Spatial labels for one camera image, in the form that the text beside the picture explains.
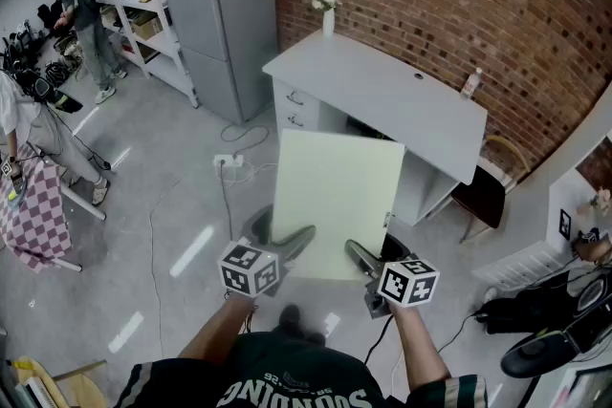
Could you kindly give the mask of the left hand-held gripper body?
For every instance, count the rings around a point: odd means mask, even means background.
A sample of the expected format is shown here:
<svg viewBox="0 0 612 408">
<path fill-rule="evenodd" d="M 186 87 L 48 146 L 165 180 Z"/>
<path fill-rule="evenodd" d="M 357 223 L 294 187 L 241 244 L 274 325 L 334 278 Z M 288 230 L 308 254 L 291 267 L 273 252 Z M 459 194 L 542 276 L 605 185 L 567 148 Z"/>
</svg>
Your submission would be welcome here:
<svg viewBox="0 0 612 408">
<path fill-rule="evenodd" d="M 286 264 L 297 255 L 297 241 L 266 245 L 230 241 L 217 261 L 221 282 L 227 290 L 249 298 L 274 297 L 288 274 Z"/>
</svg>

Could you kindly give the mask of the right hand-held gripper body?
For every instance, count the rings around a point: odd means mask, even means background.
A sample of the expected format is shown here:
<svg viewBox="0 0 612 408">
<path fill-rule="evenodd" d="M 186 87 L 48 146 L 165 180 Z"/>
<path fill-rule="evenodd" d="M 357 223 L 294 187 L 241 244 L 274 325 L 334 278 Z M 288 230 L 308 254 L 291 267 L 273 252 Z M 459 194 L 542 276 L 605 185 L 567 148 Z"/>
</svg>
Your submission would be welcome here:
<svg viewBox="0 0 612 408">
<path fill-rule="evenodd" d="M 391 314 L 390 306 L 411 308 L 431 301 L 440 271 L 422 259 L 383 263 L 378 261 L 367 275 L 364 302 L 373 319 Z"/>
</svg>

